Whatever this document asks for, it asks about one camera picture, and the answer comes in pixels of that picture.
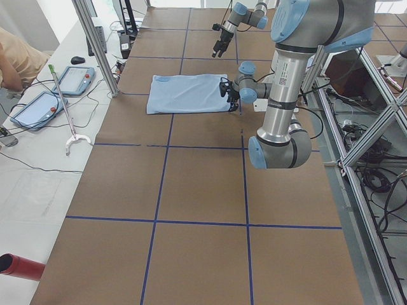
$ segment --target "red tube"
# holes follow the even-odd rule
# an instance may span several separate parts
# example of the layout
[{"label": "red tube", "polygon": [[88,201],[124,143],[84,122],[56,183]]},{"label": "red tube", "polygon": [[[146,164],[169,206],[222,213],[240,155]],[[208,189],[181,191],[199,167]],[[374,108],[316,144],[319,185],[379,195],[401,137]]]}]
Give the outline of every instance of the red tube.
[{"label": "red tube", "polygon": [[0,256],[0,274],[39,281],[45,265],[13,254]]}]

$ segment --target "light blue cloth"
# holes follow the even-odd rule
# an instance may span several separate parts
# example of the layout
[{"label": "light blue cloth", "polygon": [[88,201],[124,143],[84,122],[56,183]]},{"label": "light blue cloth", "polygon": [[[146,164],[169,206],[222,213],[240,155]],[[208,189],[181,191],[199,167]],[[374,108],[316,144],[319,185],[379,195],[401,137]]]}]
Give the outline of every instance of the light blue cloth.
[{"label": "light blue cloth", "polygon": [[153,76],[147,114],[228,111],[228,96],[221,97],[219,82],[226,74]]}]

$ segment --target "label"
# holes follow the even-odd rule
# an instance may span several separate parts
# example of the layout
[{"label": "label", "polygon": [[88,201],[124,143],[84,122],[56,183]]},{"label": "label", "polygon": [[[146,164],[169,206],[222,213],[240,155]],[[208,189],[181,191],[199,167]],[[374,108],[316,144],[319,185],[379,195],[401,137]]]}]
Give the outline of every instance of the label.
[{"label": "label", "polygon": [[292,62],[277,62],[277,79],[278,85],[289,88],[293,82],[295,63]]}]

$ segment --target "second robotic arm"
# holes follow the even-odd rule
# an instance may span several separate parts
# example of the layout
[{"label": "second robotic arm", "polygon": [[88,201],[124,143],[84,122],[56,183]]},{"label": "second robotic arm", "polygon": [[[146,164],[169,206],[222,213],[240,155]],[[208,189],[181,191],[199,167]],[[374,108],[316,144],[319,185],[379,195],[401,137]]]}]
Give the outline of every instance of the second robotic arm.
[{"label": "second robotic arm", "polygon": [[264,29],[268,18],[265,16],[267,12],[269,0],[259,0],[254,11],[249,11],[242,3],[237,2],[233,7],[229,18],[223,24],[214,24],[212,29],[222,31],[220,40],[216,41],[212,57],[221,57],[228,49],[229,43],[236,33],[239,24],[244,23],[258,29]]}]

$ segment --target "metal profile bar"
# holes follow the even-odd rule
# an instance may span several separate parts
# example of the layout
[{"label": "metal profile bar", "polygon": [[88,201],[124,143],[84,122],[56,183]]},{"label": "metal profile bar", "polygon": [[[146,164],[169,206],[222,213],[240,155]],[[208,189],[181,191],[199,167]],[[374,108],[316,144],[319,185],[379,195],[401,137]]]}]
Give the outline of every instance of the metal profile bar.
[{"label": "metal profile bar", "polygon": [[[339,150],[341,159],[343,159],[347,155],[346,148],[343,145],[342,137],[338,131],[338,128],[335,123],[331,109],[329,108],[328,101],[326,100],[326,97],[324,94],[324,90],[323,89],[318,90],[318,94],[319,94],[319,98],[321,100],[322,106],[325,110],[325,115],[328,119],[329,126],[333,133],[334,140],[336,142],[336,146]],[[390,113],[392,112],[390,107],[388,107],[387,110]],[[380,241],[380,238],[376,233],[375,223],[373,222],[373,219],[371,218],[369,207],[367,206],[366,200],[364,199],[364,196],[363,196],[360,184],[359,184],[359,179],[357,178],[355,172],[353,171],[353,169],[351,167],[349,167],[349,166],[344,167],[344,171],[348,176],[350,185],[352,186],[352,190],[354,192],[359,211],[362,215],[362,219],[363,219],[365,228],[367,230],[369,240],[370,240],[373,250],[375,252],[375,256],[376,256],[377,262],[380,266],[380,271],[382,272],[382,275],[385,280],[389,294],[395,305],[403,305],[404,304],[403,297],[397,287],[396,279],[394,278],[392,270],[389,266],[389,262],[387,260],[387,256],[386,256],[385,250],[383,248],[382,242]]]},{"label": "metal profile bar", "polygon": [[324,108],[325,115],[328,120],[329,126],[331,127],[331,131],[333,133],[333,137],[335,139],[336,146],[339,150],[339,154],[341,156],[341,159],[343,159],[347,155],[346,148],[343,145],[342,135],[340,134],[340,132],[338,131],[338,129],[336,127],[336,122],[335,122],[334,116],[331,112],[331,108],[328,105],[328,101],[326,100],[325,92],[323,89],[318,90],[318,96],[321,100],[322,107]]},{"label": "metal profile bar", "polygon": [[352,186],[352,190],[355,194],[364,225],[366,226],[370,242],[373,246],[373,250],[379,263],[380,270],[385,279],[386,286],[393,300],[393,303],[394,305],[403,305],[403,297],[400,290],[398,289],[396,279],[394,278],[393,272],[389,266],[389,262],[387,260],[386,252],[383,248],[382,242],[380,241],[380,238],[376,233],[376,227],[373,219],[371,218],[369,207],[364,199],[359,184],[359,179],[357,178],[355,172],[351,167],[347,166],[344,169]]},{"label": "metal profile bar", "polygon": [[82,28],[85,31],[85,35],[89,40],[92,50],[95,53],[96,61],[100,67],[100,71],[109,87],[112,97],[116,97],[119,89],[116,84],[116,80],[110,70],[109,62],[104,54],[102,45],[97,37],[95,26],[92,22],[92,18],[89,13],[88,6],[85,0],[72,0],[75,7],[76,14],[81,22]]},{"label": "metal profile bar", "polygon": [[402,108],[400,108],[397,112],[396,112],[396,119],[397,122],[400,125],[401,130],[404,132],[404,134],[407,137],[407,115],[406,113],[403,111]]},{"label": "metal profile bar", "polygon": [[407,230],[387,230],[382,233],[383,236],[407,236]]},{"label": "metal profile bar", "polygon": [[380,75],[379,71],[371,61],[369,55],[366,53],[365,50],[362,51],[361,60],[364,64],[366,70],[369,72],[373,82],[376,84],[377,88],[380,91],[380,94],[385,99],[387,105],[391,105],[395,103],[396,98],[394,97],[392,91],[390,90],[389,86],[387,86],[386,82],[384,81],[383,77]]},{"label": "metal profile bar", "polygon": [[388,106],[379,118],[363,133],[356,145],[351,148],[348,155],[342,160],[343,166],[353,165],[359,158],[383,135],[384,131],[395,120],[396,113]]},{"label": "metal profile bar", "polygon": [[317,76],[321,73],[327,59],[328,54],[324,51],[324,46],[318,46],[317,53],[315,54],[314,60],[312,61],[312,66],[308,70],[302,85],[302,89],[304,92],[308,92],[311,90],[312,84],[314,83]]},{"label": "metal profile bar", "polygon": [[399,98],[397,99],[397,103],[400,106],[403,106],[407,103],[407,89],[405,89],[402,94],[400,94]]}]

